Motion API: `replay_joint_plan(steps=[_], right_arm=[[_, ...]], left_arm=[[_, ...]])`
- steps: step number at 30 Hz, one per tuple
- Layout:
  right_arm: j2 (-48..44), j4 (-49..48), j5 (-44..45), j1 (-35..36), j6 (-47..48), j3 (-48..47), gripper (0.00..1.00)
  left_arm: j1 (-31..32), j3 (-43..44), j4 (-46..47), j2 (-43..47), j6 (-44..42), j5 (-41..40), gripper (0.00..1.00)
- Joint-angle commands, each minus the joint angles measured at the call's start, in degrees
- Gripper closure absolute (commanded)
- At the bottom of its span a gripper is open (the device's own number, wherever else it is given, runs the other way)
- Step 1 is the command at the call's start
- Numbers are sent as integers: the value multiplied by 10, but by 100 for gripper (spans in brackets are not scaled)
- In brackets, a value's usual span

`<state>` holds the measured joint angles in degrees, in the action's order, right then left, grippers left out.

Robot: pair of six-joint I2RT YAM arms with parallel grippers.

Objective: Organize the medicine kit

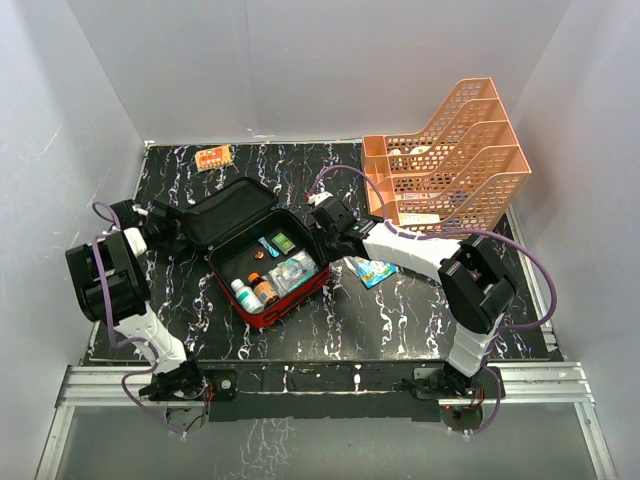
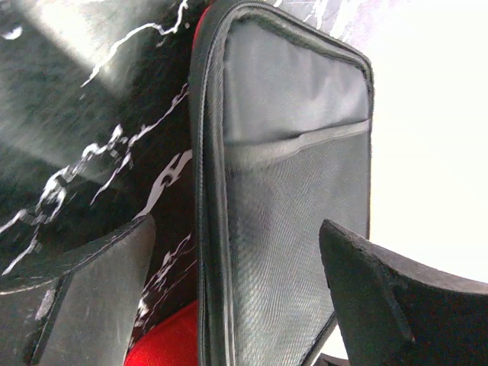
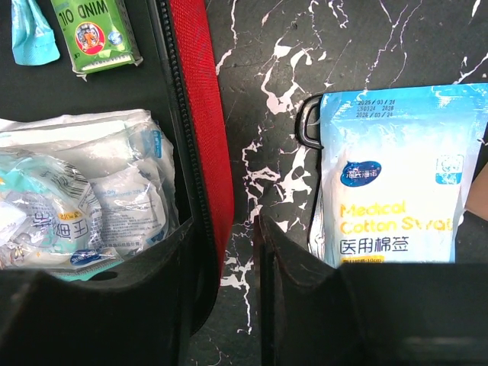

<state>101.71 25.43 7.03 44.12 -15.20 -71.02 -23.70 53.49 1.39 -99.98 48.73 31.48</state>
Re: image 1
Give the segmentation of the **brown medicine bottle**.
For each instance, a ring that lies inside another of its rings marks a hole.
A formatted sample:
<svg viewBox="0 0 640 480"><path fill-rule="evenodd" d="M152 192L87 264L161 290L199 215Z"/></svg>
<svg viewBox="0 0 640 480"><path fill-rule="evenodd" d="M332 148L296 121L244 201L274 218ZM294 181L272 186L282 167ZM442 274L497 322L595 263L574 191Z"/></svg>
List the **brown medicine bottle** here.
<svg viewBox="0 0 640 480"><path fill-rule="evenodd" d="M251 273L248 276L248 281L254 294L265 307L279 300L279 294L275 287L257 272Z"/></svg>

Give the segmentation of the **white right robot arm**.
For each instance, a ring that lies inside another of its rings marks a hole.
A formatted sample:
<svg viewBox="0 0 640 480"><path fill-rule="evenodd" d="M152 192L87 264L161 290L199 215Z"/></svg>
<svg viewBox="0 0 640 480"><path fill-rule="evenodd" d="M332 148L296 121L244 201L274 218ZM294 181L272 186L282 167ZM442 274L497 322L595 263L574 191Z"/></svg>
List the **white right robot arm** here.
<svg viewBox="0 0 640 480"><path fill-rule="evenodd" d="M308 197L313 233L331 259L356 256L409 269L439 282L456 321L454 343L442 369L420 387L460 397L482 382L498 326L516 286L487 239L419 240L415 234L373 218L356 218L330 193Z"/></svg>

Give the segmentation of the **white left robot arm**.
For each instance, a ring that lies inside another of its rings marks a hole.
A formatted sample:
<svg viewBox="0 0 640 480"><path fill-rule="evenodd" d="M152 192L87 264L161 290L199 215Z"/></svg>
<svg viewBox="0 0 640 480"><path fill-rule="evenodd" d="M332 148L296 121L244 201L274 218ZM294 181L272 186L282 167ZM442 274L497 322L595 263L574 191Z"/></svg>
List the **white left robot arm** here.
<svg viewBox="0 0 640 480"><path fill-rule="evenodd" d="M112 347L133 346L146 359L152 380L140 390L142 397L199 398L207 376L184 342L152 310L150 287L139 261L147 252L171 245L178 237L179 222L164 208L147 210L132 200L95 202L92 209L110 227L65 252L82 313L106 326Z"/></svg>

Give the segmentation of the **red black medicine case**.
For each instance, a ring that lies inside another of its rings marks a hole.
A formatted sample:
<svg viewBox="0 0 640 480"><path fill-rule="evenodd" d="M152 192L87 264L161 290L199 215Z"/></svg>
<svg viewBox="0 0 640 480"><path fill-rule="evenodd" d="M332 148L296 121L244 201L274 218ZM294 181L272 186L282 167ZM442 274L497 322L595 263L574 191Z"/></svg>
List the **red black medicine case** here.
<svg viewBox="0 0 640 480"><path fill-rule="evenodd" d="M321 290L329 279L329 263L320 253L311 232L293 213L278 206L276 194L254 179L237 179L182 211L181 228L185 239L208 251L208 264L223 293L252 328L261 329L275 323ZM272 242L279 232L296 246L288 255ZM265 237L279 251L278 258L272 258L258 243L260 237ZM246 312L237 302L231 282L240 279L250 287L248 276L257 272L273 285L269 271L301 250L313 257L319 271L293 292L284 297L279 295L279 300L264 306L262 312ZM263 252L264 259L256 261L256 252Z"/></svg>

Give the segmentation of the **blue cotton swab bag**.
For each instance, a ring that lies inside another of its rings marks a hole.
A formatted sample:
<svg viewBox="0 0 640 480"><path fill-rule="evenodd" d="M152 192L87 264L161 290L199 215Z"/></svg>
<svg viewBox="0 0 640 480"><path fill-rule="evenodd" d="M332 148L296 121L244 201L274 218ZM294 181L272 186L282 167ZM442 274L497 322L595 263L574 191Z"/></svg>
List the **blue cotton swab bag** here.
<svg viewBox="0 0 640 480"><path fill-rule="evenodd" d="M361 257L348 256L345 263L367 289L375 287L397 272L397 267L393 264Z"/></svg>

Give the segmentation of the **teal round tape packet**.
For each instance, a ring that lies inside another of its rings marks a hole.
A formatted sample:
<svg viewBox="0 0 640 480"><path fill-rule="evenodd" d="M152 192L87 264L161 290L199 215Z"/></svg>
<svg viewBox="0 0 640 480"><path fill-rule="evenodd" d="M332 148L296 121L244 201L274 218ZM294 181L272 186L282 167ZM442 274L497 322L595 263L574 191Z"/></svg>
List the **teal round tape packet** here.
<svg viewBox="0 0 640 480"><path fill-rule="evenodd" d="M313 257L301 250L278 263L269 271L269 277L278 294L284 297L310 280L318 271Z"/></svg>

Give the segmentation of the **small teal packet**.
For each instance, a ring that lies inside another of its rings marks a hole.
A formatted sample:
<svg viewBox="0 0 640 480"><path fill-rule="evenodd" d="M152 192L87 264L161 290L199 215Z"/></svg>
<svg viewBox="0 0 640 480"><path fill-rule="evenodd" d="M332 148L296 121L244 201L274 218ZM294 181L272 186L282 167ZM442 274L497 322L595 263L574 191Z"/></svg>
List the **small teal packet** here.
<svg viewBox="0 0 640 480"><path fill-rule="evenodd" d="M280 253L278 250L276 250L267 240L265 237L260 237L258 239L258 243L269 253L269 255L272 258L278 258L280 256Z"/></svg>

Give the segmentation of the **white green pill bottle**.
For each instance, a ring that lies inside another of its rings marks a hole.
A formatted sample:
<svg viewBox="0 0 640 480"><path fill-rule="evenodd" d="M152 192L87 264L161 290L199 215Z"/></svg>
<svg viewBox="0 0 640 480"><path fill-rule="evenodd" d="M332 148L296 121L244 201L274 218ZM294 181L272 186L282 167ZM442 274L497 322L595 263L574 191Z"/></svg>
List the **white green pill bottle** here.
<svg viewBox="0 0 640 480"><path fill-rule="evenodd" d="M264 305L254 291L240 279L231 282L231 288L239 305L250 314L257 314L264 310Z"/></svg>

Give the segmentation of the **green wind oil box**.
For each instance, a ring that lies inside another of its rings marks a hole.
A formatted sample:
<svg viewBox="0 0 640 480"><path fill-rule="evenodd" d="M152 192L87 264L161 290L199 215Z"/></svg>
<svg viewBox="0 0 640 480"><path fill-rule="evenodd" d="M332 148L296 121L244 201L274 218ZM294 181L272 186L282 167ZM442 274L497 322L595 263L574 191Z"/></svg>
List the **green wind oil box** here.
<svg viewBox="0 0 640 480"><path fill-rule="evenodd" d="M296 248L295 244L282 232L277 233L272 238L272 242L285 255Z"/></svg>

